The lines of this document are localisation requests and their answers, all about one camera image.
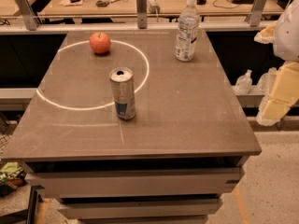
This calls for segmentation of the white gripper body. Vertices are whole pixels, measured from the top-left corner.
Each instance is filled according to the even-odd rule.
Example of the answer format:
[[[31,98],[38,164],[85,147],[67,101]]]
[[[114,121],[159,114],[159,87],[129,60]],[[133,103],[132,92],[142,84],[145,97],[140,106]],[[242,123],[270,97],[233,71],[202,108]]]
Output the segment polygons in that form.
[[[299,0],[293,0],[278,19],[274,53],[284,61],[299,61]]]

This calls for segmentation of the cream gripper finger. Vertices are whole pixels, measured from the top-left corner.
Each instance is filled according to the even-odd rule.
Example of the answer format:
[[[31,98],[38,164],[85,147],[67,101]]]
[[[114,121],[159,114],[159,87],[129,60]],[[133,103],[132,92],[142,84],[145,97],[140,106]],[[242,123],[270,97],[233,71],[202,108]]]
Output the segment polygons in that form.
[[[260,125],[272,126],[299,100],[299,62],[287,61],[267,78],[271,89],[260,103],[256,120]]]
[[[272,44],[274,42],[274,32],[277,27],[277,21],[273,21],[267,27],[262,29],[254,36],[254,40],[261,44]]]

